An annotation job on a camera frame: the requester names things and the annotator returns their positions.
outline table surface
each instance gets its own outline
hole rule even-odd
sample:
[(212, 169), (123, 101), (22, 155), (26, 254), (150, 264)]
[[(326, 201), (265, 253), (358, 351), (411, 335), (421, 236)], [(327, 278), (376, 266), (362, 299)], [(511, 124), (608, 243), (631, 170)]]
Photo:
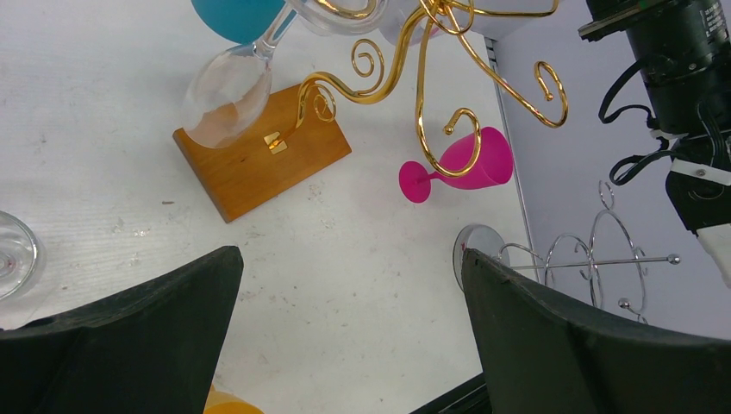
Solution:
[[(393, 47), (368, 35), (390, 67)], [(485, 56), (482, 39), (471, 35)], [(295, 22), (273, 64), (277, 91), (316, 70), (369, 86), (350, 67), (355, 38)], [(396, 90), (358, 106), (337, 97), (353, 153), (225, 224), (171, 135), (185, 89), (230, 44), (190, 2), (5, 0), (0, 12), (0, 209), (43, 240), (47, 267), (0, 303), (11, 329), (152, 279), (221, 245), (246, 262), (216, 369), (217, 387), (267, 413), (406, 413), (480, 371), (454, 280), (460, 229), (486, 223), (527, 243), (515, 183), (435, 183), (414, 205), (399, 167), (424, 161), (414, 133), (411, 49)], [(461, 106), (502, 127), (492, 82), (451, 36), (428, 50), (426, 127)], [(469, 133), (468, 122), (456, 137)], [(529, 264), (526, 256), (514, 264)]]

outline silver round base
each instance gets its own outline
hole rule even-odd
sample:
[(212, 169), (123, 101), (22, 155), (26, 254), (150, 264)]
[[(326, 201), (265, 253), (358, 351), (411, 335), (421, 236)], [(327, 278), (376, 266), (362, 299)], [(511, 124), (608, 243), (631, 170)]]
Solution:
[[(497, 257), (500, 249), (505, 245), (505, 240), (492, 227), (483, 224), (470, 224), (462, 229), (454, 242), (452, 253), (452, 264), (454, 277), (457, 279), (459, 289), (465, 290), (462, 286), (462, 256), (465, 250), (473, 248), (490, 257)], [(507, 250), (503, 252), (502, 263), (510, 266), (510, 256)]]

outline wooden board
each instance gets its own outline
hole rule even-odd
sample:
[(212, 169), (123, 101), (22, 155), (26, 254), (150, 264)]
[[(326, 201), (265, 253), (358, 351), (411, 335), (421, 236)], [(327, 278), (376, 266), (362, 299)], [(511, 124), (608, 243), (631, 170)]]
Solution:
[(226, 223), (350, 154), (337, 121), (323, 122), (315, 115), (314, 91), (303, 125), (286, 138), (287, 149), (272, 154), (264, 137), (294, 125), (298, 89), (295, 85), (272, 94), (259, 119), (230, 147), (201, 147), (182, 129), (173, 133)]

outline gray wall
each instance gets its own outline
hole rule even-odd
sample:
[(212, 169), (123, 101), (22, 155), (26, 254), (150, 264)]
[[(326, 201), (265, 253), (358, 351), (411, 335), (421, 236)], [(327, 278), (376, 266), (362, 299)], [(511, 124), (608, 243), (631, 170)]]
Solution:
[[(731, 0), (724, 0), (723, 6), (731, 11)], [(590, 20), (584, 0), (565, 0), (555, 15), (530, 21), (496, 44), (500, 73), (530, 102), (558, 118), (560, 105), (543, 101), (533, 78), (534, 62), (545, 60), (561, 77), (571, 105), (566, 125), (550, 129), (502, 94), (529, 226), (534, 246), (542, 254), (560, 233), (589, 236), (594, 215), (602, 208), (597, 181), (607, 179), (615, 162), (657, 149), (641, 112), (625, 113), (610, 125), (599, 122), (604, 93), (634, 60), (624, 34), (597, 43), (581, 41), (577, 29)], [(639, 76), (620, 93), (613, 108), (629, 103), (649, 104)], [(656, 162), (628, 185), (615, 188), (615, 210), (635, 242), (648, 255), (683, 257), (676, 267), (649, 266), (645, 315), (650, 324), (663, 328), (731, 338), (731, 291), (695, 237), (685, 231), (665, 194), (669, 165), (669, 160)], [(615, 225), (607, 221), (597, 233), (597, 258), (628, 257), (628, 247)], [(571, 243), (559, 246), (556, 260), (578, 259)], [(633, 271), (631, 266), (603, 269), (608, 311), (628, 315), (616, 306), (620, 297), (639, 304), (640, 288)], [(589, 302), (586, 282), (577, 271), (557, 272), (556, 287)]]

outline glass stem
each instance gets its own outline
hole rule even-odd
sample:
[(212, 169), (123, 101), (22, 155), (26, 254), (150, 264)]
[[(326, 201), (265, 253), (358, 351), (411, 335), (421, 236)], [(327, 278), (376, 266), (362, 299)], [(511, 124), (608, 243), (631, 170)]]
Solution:
[(295, 17), (297, 17), (297, 11), (285, 1), (284, 7), (279, 11), (272, 25), (254, 42), (254, 54), (262, 59), (271, 59), (274, 55), (274, 49), (282, 40), (287, 29), (290, 28), (292, 22), (294, 22)]

